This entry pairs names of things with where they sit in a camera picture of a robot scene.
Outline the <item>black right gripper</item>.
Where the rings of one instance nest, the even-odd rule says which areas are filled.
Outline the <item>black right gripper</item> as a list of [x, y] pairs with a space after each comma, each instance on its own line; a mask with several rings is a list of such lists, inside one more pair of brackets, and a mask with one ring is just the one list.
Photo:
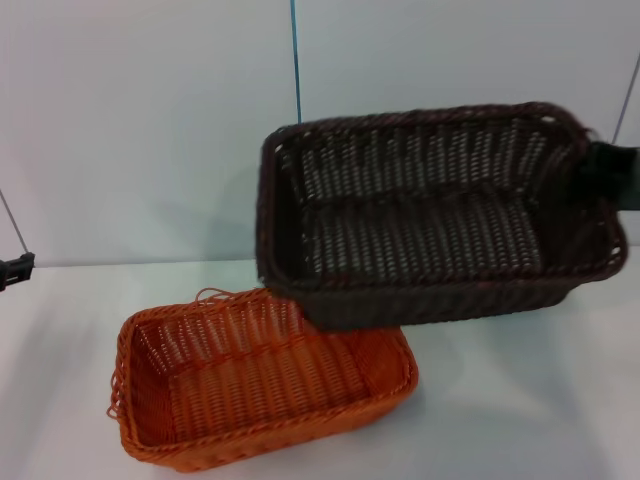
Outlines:
[[579, 180], [585, 194], [616, 201], [620, 210], [640, 209], [640, 159], [639, 149], [630, 148], [625, 153], [621, 167], [620, 191], [618, 160], [620, 148], [609, 143], [591, 142], [585, 159], [580, 164]]

